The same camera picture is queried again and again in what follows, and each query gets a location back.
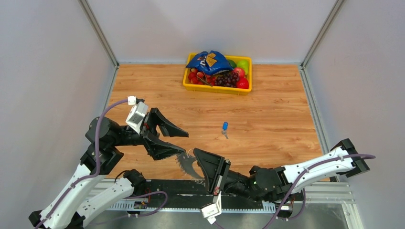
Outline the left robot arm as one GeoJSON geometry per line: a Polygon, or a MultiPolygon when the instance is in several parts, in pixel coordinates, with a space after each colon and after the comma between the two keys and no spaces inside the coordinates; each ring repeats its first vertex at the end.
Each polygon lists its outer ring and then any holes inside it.
{"type": "Polygon", "coordinates": [[[166,159],[185,151],[159,139],[157,128],[169,137],[188,137],[189,134],[166,119],[158,108],[149,109],[143,102],[135,104],[128,115],[127,124],[119,125],[105,117],[113,107],[107,107],[92,121],[85,135],[91,144],[58,197],[47,208],[32,212],[29,216],[36,229],[65,229],[84,222],[87,217],[79,214],[77,208],[123,157],[124,154],[117,147],[143,146],[154,160],[166,159]]]}

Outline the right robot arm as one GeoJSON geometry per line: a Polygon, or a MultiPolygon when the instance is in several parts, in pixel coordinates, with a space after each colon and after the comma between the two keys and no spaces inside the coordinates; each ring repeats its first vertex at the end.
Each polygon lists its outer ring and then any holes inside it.
{"type": "Polygon", "coordinates": [[[253,166],[245,176],[230,169],[224,157],[195,148],[197,165],[204,175],[207,192],[214,196],[234,195],[252,201],[274,202],[295,194],[324,178],[344,175],[352,177],[369,171],[367,159],[375,157],[359,154],[351,140],[341,140],[328,153],[293,165],[276,168],[253,166]]]}

